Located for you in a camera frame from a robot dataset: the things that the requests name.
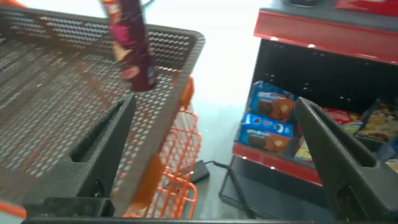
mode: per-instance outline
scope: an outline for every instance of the cookie package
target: cookie package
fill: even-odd
[[[358,138],[388,142],[398,135],[398,98],[378,99],[363,116],[365,125],[358,131]]]
[[[293,126],[253,113],[246,113],[239,142],[265,151],[282,154],[293,136]]]
[[[250,94],[250,110],[265,116],[287,122],[292,114],[297,95],[289,93],[270,83],[258,81]]]

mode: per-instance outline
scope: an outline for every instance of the black cable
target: black cable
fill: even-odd
[[[231,180],[232,180],[232,183],[233,183],[233,185],[235,187],[236,193],[238,194],[238,197],[239,197],[239,199],[240,199],[240,201],[242,203],[243,210],[246,212],[246,215],[250,219],[256,219],[255,214],[250,209],[250,206],[249,206],[248,202],[246,201],[246,198],[244,197],[243,190],[242,190],[241,186],[238,183],[238,178],[236,178],[234,170],[232,170],[232,168],[230,166],[225,165],[225,164],[220,164],[219,162],[216,162],[216,161],[205,162],[205,164],[209,164],[209,163],[213,163],[215,166],[224,168],[224,169],[226,169],[228,171],[228,175],[231,176]]]

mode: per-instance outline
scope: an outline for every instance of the shopping cart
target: shopping cart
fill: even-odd
[[[24,218],[26,192],[129,89],[118,77],[106,20],[0,5],[0,21],[0,210]],[[148,28],[158,84],[135,95],[111,198],[117,216],[180,218],[190,203],[191,217],[197,191],[189,178],[201,136],[190,73],[204,37]],[[155,163],[159,181],[139,198]],[[150,205],[132,206],[137,201]]]

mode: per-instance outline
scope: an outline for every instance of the pringles can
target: pringles can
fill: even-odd
[[[121,78],[132,91],[148,91],[156,86],[154,58],[150,53],[140,0],[101,0],[108,15],[115,59]]]

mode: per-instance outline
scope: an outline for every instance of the product packaging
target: product packaging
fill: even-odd
[[[377,100],[363,116],[364,126],[356,136],[381,144],[398,135],[398,98]]]
[[[353,112],[322,107],[322,109],[334,119],[341,127],[350,134],[355,134],[363,125],[361,115]]]
[[[363,125],[361,117],[357,113],[337,110],[333,108],[322,107],[326,114],[334,119],[341,127],[350,134],[355,134],[358,129]],[[305,162],[312,162],[310,150],[308,149],[307,143],[302,136],[297,144],[297,152],[294,155],[295,159],[299,159]]]
[[[132,91],[156,86],[154,59],[150,54],[140,0],[101,0],[108,15],[113,50],[120,63],[121,78]]]
[[[246,113],[239,142],[258,149],[283,153],[292,136],[291,124]]]
[[[398,1],[396,0],[337,0],[336,8],[385,16],[398,16]]]
[[[263,81],[253,84],[249,107],[251,111],[287,122],[292,115],[297,96]]]

